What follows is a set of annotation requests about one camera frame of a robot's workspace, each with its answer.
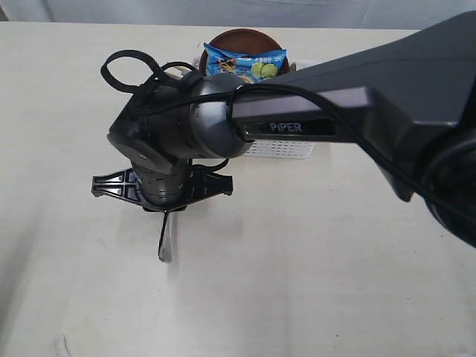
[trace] white backdrop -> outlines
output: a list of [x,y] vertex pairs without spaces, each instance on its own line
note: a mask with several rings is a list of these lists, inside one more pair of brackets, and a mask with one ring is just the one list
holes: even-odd
[[476,0],[0,0],[12,21],[421,29]]

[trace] white table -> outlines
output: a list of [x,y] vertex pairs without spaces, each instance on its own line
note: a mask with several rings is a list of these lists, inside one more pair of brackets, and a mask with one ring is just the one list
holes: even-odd
[[[73,357],[475,353],[476,250],[355,146],[233,160],[233,196],[180,214],[169,266],[160,215],[90,194],[94,174],[129,165],[106,140],[127,96],[104,59],[191,60],[223,30],[0,23],[0,356],[53,356],[57,333]],[[318,61],[411,33],[264,31]]]

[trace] snack package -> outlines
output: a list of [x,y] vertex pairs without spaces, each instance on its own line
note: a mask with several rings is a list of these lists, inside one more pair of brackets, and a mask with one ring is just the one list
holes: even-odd
[[263,54],[237,54],[203,44],[207,51],[208,76],[217,73],[234,73],[247,83],[255,83],[276,77],[286,58],[286,50],[274,50]]

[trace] robotic arm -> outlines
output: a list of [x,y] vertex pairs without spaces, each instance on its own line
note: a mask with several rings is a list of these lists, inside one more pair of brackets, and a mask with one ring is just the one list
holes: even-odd
[[[118,82],[107,65],[120,57],[143,60],[153,75],[139,87]],[[176,64],[120,51],[101,68],[133,93],[108,135],[132,168],[95,176],[95,196],[165,212],[163,236],[168,213],[233,190],[230,176],[215,173],[227,161],[193,159],[234,158],[256,140],[355,143],[401,200],[420,194],[438,222],[476,247],[476,12],[253,85],[197,70],[173,80],[164,70]]]

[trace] brown bowl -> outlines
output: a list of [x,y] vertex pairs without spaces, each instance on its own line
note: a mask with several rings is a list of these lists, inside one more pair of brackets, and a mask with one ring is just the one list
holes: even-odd
[[[282,50],[281,46],[270,36],[250,28],[237,28],[226,31],[212,39],[209,44],[220,50],[240,54],[262,54],[263,52]],[[207,58],[207,51],[203,51],[202,57],[200,57],[199,69],[204,76],[206,75]],[[289,62],[286,57],[278,75],[288,72]]]

